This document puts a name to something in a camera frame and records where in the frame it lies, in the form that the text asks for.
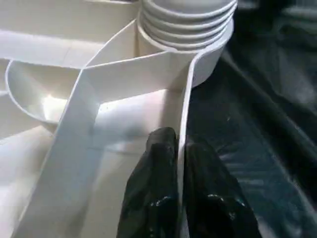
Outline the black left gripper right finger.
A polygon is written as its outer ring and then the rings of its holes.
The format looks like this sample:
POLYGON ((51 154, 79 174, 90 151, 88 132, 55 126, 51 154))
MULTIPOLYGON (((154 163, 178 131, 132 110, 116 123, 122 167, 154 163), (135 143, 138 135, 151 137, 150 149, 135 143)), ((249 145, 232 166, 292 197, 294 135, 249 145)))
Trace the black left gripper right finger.
POLYGON ((214 149, 189 141, 184 199, 192 238, 258 238, 258 222, 237 179, 214 149))

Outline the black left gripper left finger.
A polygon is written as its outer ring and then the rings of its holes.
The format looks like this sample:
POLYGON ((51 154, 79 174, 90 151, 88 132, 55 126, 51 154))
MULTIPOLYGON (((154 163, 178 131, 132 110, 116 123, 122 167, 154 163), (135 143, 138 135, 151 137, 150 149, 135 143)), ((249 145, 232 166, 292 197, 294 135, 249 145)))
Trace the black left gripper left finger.
POLYGON ((177 146, 171 127, 149 134, 145 151, 126 183, 117 237, 176 237, 177 146))

